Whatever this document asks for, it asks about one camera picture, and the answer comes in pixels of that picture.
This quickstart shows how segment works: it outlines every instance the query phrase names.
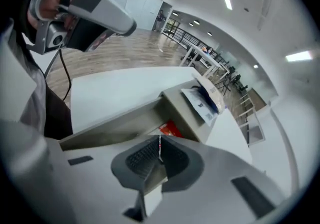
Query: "person standing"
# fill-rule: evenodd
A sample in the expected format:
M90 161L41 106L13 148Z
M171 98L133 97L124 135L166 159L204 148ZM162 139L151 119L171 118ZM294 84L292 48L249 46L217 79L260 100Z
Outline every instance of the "person standing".
M158 13L158 15L156 16L156 26L155 26L155 29L156 31L160 31L160 26L161 26L161 22L164 21L166 18L164 16L164 11L161 9Z

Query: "black cable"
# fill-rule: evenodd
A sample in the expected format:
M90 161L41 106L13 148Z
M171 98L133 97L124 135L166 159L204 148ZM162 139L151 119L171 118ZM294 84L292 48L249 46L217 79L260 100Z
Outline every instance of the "black cable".
M64 101L64 100L66 99L67 95L69 94L69 91L70 91L70 89L71 89L71 85L72 85L72 84L71 84L71 79L70 79L70 76L69 76L69 73L68 73L68 70L67 70L65 61L64 61L64 59L63 59L63 57L62 57L61 49L59 49L59 55L60 55L60 59L61 59L62 65L63 65L63 67L64 67L64 70L65 70L66 75L67 75L68 80L69 80L69 88L68 88L68 91L66 92L66 94L65 94L65 96L64 96L64 99L63 99L63 101Z

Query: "vr headset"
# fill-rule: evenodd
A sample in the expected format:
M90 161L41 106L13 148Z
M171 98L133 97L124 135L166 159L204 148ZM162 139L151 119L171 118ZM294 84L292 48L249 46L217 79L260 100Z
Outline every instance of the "vr headset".
M60 0L54 19L40 14L42 0L31 0L29 10L38 20L34 45L29 50L39 54L74 48L83 52L95 50L106 38L117 33L131 35L135 20L113 0ZM70 22L65 26L65 18Z

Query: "white counter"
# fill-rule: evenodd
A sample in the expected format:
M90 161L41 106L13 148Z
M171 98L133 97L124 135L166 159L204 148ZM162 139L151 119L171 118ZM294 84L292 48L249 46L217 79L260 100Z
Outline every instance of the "white counter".
M71 88L73 132L156 99L163 90L192 80L193 74L200 76L192 67L147 67L75 78ZM227 109L217 117L206 144L252 163L247 142Z

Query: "paper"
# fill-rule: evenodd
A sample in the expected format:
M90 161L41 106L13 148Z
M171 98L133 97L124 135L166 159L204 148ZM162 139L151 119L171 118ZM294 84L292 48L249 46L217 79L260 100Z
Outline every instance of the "paper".
M218 113L221 114L225 108L224 97L220 93L220 91L211 83L207 78L196 76L195 79L205 88L208 92L209 97L214 102L216 107L218 108Z
M218 116L214 110L207 104L203 96L197 89L181 89L182 93L187 97L193 108L202 117L208 126L212 125L213 120Z

